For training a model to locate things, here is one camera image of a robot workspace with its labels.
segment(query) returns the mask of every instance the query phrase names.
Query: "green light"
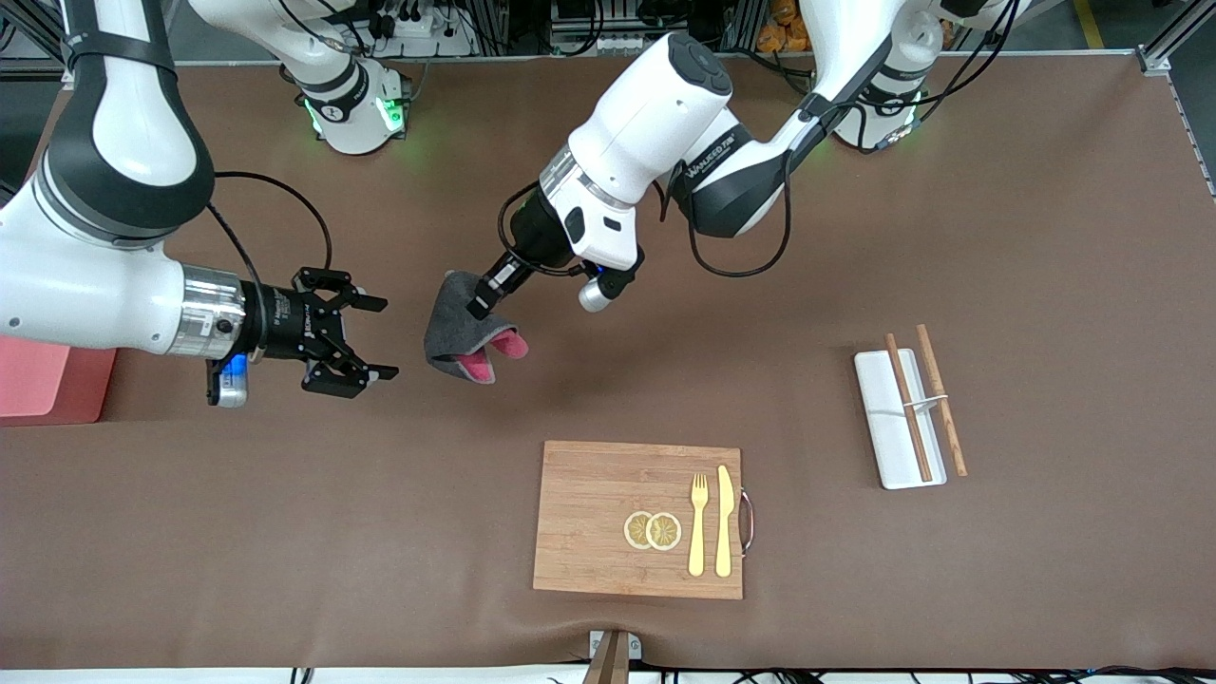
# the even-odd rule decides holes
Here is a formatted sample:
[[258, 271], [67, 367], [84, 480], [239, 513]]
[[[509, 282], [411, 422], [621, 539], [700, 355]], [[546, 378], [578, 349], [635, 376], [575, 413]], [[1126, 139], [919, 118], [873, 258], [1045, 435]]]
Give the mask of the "green light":
[[389, 130], [396, 131], [401, 130], [401, 106], [393, 101], [384, 101], [379, 97], [376, 99], [376, 106], [379, 108], [381, 117], [384, 119], [384, 125]]
[[308, 116], [313, 119], [313, 130], [315, 130], [317, 135], [321, 135], [321, 124], [316, 120], [316, 112], [313, 110], [311, 102], [304, 100], [304, 108], [308, 110]]

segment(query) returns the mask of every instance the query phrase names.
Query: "white tray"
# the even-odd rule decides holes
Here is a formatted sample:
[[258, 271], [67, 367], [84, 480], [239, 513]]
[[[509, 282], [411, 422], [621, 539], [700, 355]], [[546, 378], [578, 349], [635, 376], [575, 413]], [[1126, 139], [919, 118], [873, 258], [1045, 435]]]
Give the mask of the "white tray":
[[[900, 361], [903, 375], [907, 376], [908, 393], [913, 402], [924, 400], [924, 385], [921, 382], [921, 369], [912, 349], [900, 349]], [[933, 404], [916, 407], [917, 424], [921, 426], [921, 438], [924, 453], [929, 459], [929, 482], [921, 481], [921, 467], [916, 462], [916, 450], [912, 447], [912, 432], [903, 416], [903, 402], [900, 400], [900, 388], [895, 383], [895, 369], [886, 351], [862, 352], [854, 357], [857, 369], [857, 382], [861, 385], [861, 400], [866, 407], [866, 420], [869, 422], [869, 438], [874, 443], [874, 456], [878, 459], [878, 476], [885, 489], [906, 489], [908, 487], [929, 487], [946, 483], [946, 466], [941, 460], [941, 447], [938, 433], [933, 428], [929, 409]]]

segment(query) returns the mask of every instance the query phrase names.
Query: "chopsticks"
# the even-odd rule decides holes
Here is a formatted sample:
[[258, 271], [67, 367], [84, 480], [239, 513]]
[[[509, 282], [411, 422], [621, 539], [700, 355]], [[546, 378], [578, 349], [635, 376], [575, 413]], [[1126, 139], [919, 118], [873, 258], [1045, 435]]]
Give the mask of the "chopsticks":
[[900, 361], [900, 347], [895, 343], [895, 335], [890, 332], [886, 333], [886, 355], [891, 358], [895, 385], [900, 388], [900, 402], [903, 404], [903, 417], [907, 419], [908, 431], [912, 432], [912, 448], [916, 449], [916, 465], [921, 469], [921, 482], [929, 482], [933, 480], [933, 475], [929, 472], [929, 456], [924, 453], [924, 439], [921, 437], [921, 425], [916, 420], [912, 392], [908, 391], [908, 381], [903, 375], [903, 363]]
[[[938, 357], [934, 355], [933, 343], [929, 341], [929, 329], [924, 324], [919, 324], [916, 326], [916, 333], [921, 343], [921, 354], [924, 355], [924, 364], [929, 371], [929, 386], [934, 393], [933, 400], [938, 402], [938, 407], [941, 409], [941, 422], [946, 426], [946, 441], [950, 443], [950, 455], [955, 461], [955, 472], [959, 477], [967, 477], [967, 462], [963, 460], [963, 448], [958, 443], [955, 415], [950, 411], [950, 399], [946, 397], [946, 387], [941, 381]], [[891, 359], [891, 370], [895, 371], [895, 385], [899, 387], [900, 402], [903, 404], [903, 417], [908, 422], [908, 432], [912, 433], [912, 448], [916, 452], [916, 462], [921, 470], [921, 481], [929, 482], [933, 478], [933, 473], [929, 471], [929, 456], [925, 453], [924, 438], [921, 436], [921, 425], [916, 416], [916, 403], [912, 402], [912, 392], [908, 389], [907, 376], [903, 375], [900, 348], [895, 343], [895, 335], [890, 332], [886, 333], [886, 355]]]
[[929, 329], [924, 324], [916, 326], [916, 335], [921, 341], [921, 354], [924, 357], [924, 365], [929, 370], [929, 386], [933, 393], [941, 397], [938, 407], [941, 409], [941, 422], [946, 426], [946, 441], [950, 442], [950, 455], [955, 459], [955, 472], [958, 477], [967, 477], [967, 462], [963, 461], [963, 448], [958, 444], [958, 432], [955, 430], [955, 414], [950, 413], [950, 399], [946, 394], [946, 386], [941, 382], [941, 371], [938, 370], [938, 357], [933, 355], [933, 343], [929, 342]]

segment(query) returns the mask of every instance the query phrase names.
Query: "gold fork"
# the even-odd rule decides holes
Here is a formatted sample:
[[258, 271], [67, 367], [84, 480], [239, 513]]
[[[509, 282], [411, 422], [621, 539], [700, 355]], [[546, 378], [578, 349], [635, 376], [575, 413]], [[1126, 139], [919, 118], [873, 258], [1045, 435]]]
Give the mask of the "gold fork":
[[692, 548], [688, 549], [688, 574], [700, 577], [705, 572], [705, 532], [702, 511], [709, 504], [709, 481], [704, 475], [692, 476]]

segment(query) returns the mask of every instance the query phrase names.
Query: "lemon slice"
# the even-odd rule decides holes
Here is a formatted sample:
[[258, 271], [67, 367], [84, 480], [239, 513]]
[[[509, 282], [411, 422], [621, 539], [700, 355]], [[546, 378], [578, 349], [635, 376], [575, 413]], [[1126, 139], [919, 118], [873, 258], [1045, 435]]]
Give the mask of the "lemon slice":
[[646, 525], [646, 540], [657, 551], [670, 551], [680, 543], [680, 521], [669, 512], [654, 514]]
[[629, 542], [630, 546], [638, 550], [651, 548], [651, 543], [646, 539], [646, 528], [649, 525], [651, 514], [646, 511], [635, 511], [625, 518], [625, 540]]

